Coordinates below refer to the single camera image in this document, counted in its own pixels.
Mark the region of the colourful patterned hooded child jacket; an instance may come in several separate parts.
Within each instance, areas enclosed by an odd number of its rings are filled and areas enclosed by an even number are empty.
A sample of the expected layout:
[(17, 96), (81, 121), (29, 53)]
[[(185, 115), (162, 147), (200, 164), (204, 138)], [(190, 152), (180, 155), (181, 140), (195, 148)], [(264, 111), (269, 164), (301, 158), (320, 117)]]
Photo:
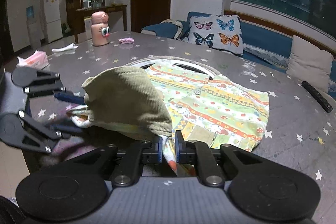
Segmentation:
[(84, 105), (68, 111), (80, 128), (118, 131), (135, 140), (163, 140), (163, 156), (178, 176), (193, 175), (190, 164), (178, 164), (175, 132), (185, 140), (218, 149), (230, 144), (252, 151), (266, 133), (269, 96), (232, 82), (167, 63), (147, 69), (107, 69), (83, 84)]

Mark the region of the pink tissue pack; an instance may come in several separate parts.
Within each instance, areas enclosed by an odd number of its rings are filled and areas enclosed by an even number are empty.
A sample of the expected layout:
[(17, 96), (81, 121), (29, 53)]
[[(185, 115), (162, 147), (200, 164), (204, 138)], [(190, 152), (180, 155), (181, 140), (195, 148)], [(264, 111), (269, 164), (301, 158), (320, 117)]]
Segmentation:
[(42, 70), (49, 65), (47, 54), (43, 51), (35, 51), (31, 56), (23, 59), (18, 56), (16, 67), (29, 67)]

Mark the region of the white crumpled tissue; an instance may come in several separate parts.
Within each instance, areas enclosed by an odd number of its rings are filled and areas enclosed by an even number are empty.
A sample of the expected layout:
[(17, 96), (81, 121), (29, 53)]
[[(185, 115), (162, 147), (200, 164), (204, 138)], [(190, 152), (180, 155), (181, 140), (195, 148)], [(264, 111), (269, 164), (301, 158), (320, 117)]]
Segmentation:
[(75, 43), (71, 43), (66, 47), (62, 48), (52, 48), (53, 53), (60, 53), (60, 52), (66, 52), (66, 51), (71, 51), (71, 50), (76, 50), (79, 46), (76, 45)]

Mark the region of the pink cartoon thermos bottle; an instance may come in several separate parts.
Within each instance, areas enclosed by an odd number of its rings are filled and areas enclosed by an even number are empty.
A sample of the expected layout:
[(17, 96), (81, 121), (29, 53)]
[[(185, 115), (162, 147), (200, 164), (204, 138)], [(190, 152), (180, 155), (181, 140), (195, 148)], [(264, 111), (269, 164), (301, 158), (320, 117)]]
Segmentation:
[(110, 28), (108, 20), (109, 16), (104, 11), (98, 11), (91, 15), (92, 43), (95, 47), (104, 46), (109, 43)]

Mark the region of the small pink purple toy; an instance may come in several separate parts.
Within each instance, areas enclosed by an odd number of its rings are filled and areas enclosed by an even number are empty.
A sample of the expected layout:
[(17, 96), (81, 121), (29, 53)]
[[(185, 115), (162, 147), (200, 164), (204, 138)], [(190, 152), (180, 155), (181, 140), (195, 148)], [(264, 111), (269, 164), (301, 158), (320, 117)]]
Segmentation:
[(133, 44), (134, 43), (134, 38), (122, 38), (122, 39), (119, 39), (118, 42), (120, 44)]

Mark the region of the wooden side table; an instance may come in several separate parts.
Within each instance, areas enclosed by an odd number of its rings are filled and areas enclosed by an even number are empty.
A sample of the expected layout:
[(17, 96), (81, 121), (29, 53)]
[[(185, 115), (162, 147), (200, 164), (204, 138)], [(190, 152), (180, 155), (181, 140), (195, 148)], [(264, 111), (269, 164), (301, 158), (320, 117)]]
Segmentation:
[(108, 23), (108, 14), (114, 12), (122, 12), (123, 30), (127, 31), (127, 5), (118, 4), (112, 6), (102, 6), (98, 8), (77, 9), (73, 12), (73, 31), (75, 36), (75, 43), (78, 44), (78, 34), (84, 32), (84, 18), (93, 15), (94, 23)]

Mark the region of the round black induction cooker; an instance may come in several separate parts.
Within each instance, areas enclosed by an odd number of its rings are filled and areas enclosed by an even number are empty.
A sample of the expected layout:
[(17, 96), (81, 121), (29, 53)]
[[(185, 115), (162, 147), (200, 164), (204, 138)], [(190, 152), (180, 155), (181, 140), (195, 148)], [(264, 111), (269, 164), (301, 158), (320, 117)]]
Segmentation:
[(133, 60), (126, 64), (129, 67), (140, 67), (143, 69), (147, 69), (155, 63), (167, 63), (171, 65), (175, 65), (177, 67), (187, 69), (189, 71), (203, 73), (208, 75), (210, 78), (214, 78), (215, 76), (221, 75), (217, 69), (202, 64), (197, 61), (192, 61), (189, 59), (184, 59), (181, 57), (174, 57), (174, 56), (153, 56), (153, 57), (146, 57), (139, 60)]

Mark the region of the white refrigerator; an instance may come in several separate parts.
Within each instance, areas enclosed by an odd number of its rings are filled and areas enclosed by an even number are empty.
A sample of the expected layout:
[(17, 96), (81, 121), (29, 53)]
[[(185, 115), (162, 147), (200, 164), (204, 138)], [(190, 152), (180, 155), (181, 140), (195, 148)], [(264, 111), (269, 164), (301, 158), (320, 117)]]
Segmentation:
[(49, 43), (63, 37), (59, 0), (43, 0), (47, 40)]

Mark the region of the butterfly print cushion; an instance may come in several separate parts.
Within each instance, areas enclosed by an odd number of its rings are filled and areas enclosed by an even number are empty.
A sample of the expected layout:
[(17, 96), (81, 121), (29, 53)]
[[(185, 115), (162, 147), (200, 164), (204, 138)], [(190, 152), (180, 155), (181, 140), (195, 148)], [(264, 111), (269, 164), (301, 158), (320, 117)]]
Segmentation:
[(237, 15), (192, 16), (189, 24), (189, 43), (243, 55), (242, 29)]

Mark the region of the beige knitted blanket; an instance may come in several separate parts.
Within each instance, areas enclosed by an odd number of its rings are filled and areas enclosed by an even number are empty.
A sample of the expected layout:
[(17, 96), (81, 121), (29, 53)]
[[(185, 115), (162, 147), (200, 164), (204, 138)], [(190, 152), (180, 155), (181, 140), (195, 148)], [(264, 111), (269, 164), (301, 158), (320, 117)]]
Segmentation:
[(166, 19), (160, 23), (166, 38), (182, 40), (188, 30), (187, 22), (183, 20)]

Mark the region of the blue sofa bench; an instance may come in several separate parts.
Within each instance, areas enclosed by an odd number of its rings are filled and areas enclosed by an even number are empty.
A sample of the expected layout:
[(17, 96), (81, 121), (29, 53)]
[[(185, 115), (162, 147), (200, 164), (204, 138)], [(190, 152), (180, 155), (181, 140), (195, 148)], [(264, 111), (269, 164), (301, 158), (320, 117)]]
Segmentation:
[(176, 39), (226, 51), (244, 59), (286, 73), (293, 39), (241, 20), (238, 15), (211, 15), (191, 11), (187, 19), (167, 19), (145, 26), (143, 34)]

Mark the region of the black remote control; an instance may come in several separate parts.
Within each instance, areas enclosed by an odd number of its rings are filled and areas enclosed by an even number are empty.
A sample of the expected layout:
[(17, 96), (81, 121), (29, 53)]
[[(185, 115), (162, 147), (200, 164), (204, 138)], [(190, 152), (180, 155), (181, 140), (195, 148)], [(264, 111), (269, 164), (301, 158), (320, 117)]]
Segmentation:
[(322, 94), (311, 86), (307, 81), (302, 81), (301, 86), (308, 91), (308, 93), (321, 105), (323, 110), (327, 113), (331, 113), (333, 111), (333, 107), (331, 104), (322, 96)]

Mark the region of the beige plain cushion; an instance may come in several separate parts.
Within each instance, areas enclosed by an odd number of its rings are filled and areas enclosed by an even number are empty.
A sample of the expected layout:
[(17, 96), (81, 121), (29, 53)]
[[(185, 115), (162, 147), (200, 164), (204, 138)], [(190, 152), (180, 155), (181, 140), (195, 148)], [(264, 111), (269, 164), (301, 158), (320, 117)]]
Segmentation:
[(329, 91), (333, 56), (312, 43), (293, 36), (286, 74), (307, 81), (319, 91)]

